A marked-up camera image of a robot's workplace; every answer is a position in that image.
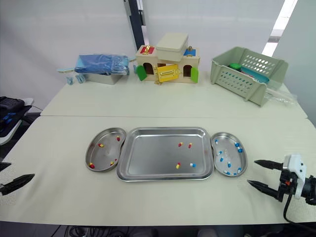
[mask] white wall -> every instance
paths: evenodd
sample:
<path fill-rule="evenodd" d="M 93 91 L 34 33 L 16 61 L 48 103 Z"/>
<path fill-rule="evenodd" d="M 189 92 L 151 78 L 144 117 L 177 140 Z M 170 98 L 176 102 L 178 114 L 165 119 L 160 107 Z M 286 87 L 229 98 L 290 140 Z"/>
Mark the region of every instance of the white wall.
<path fill-rule="evenodd" d="M 284 0 L 148 0 L 143 1 L 149 43 L 166 32 L 189 34 L 200 48 L 199 70 L 210 71 L 211 59 L 242 46 L 261 53 Z"/>
<path fill-rule="evenodd" d="M 1 96 L 44 108 L 66 83 L 56 69 L 98 52 L 135 55 L 122 0 L 1 0 Z"/>
<path fill-rule="evenodd" d="M 289 63 L 284 83 L 316 125 L 316 1 L 299 0 L 273 57 Z"/>

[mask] light green basket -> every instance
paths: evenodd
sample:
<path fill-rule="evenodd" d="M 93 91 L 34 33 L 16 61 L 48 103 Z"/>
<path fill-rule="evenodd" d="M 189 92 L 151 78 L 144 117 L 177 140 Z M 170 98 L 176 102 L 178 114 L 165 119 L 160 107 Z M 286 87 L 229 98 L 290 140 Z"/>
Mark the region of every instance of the light green basket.
<path fill-rule="evenodd" d="M 267 85 L 254 78 L 228 67 L 231 63 L 239 63 L 256 73 L 266 76 L 270 84 L 280 87 L 284 81 L 288 63 L 256 53 L 247 48 L 235 47 L 212 60 L 211 83 L 242 96 L 245 101 L 252 101 L 260 106 L 267 102 L 265 93 Z"/>

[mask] metal dish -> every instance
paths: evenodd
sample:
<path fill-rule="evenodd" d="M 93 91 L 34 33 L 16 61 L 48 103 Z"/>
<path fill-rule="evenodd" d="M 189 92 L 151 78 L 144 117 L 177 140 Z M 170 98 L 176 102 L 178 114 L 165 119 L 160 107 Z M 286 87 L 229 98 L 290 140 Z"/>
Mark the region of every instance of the metal dish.
<path fill-rule="evenodd" d="M 238 138 L 226 132 L 219 132 L 212 136 L 211 144 L 215 168 L 220 173 L 229 177 L 244 173 L 247 169 L 247 155 Z"/>
<path fill-rule="evenodd" d="M 200 127 L 136 128 L 127 135 L 117 175 L 124 181 L 205 179 L 214 169 L 209 139 Z"/>
<path fill-rule="evenodd" d="M 92 171 L 113 169 L 119 161 L 121 147 L 125 138 L 125 131 L 118 127 L 109 128 L 96 135 L 85 155 L 87 168 Z"/>

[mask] table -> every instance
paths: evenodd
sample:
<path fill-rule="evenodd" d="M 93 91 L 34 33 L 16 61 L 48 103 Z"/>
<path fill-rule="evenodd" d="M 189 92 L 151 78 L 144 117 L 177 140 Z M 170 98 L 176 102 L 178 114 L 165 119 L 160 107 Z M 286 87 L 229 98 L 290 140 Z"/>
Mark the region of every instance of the table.
<path fill-rule="evenodd" d="M 109 127 L 126 132 L 139 126 L 200 126 L 210 135 L 237 136 L 248 156 L 246 172 L 236 178 L 216 170 L 206 180 L 124 182 L 116 171 L 96 173 L 85 167 L 93 137 Z M 307 175 L 316 174 L 316 131 L 308 119 L 270 118 L 126 118 L 39 117 L 4 161 L 2 183 L 35 173 L 23 188 L 0 197 L 0 220 L 29 223 L 144 226 L 285 223 L 283 203 L 262 194 L 246 180 L 277 188 L 280 172 L 264 169 L 256 159 L 283 161 L 301 153 Z M 316 221 L 316 207 L 292 199 L 288 218 Z"/>
<path fill-rule="evenodd" d="M 42 116 L 110 116 L 166 118 L 307 118 L 297 104 L 286 106 L 268 101 L 263 107 L 245 102 L 210 82 L 201 72 L 199 83 L 156 85 L 140 81 L 134 73 L 115 85 L 87 81 L 65 85 L 41 113 Z"/>

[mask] plastic bag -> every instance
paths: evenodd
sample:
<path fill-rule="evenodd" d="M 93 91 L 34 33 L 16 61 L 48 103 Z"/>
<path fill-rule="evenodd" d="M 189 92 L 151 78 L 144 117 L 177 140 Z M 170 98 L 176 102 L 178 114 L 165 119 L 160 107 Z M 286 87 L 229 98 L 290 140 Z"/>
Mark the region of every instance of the plastic bag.
<path fill-rule="evenodd" d="M 266 99 L 282 102 L 286 105 L 295 105 L 297 103 L 297 96 L 291 93 L 273 90 L 267 88 L 265 96 Z"/>
<path fill-rule="evenodd" d="M 79 55 L 75 72 L 80 74 L 128 74 L 128 57 L 114 54 Z"/>

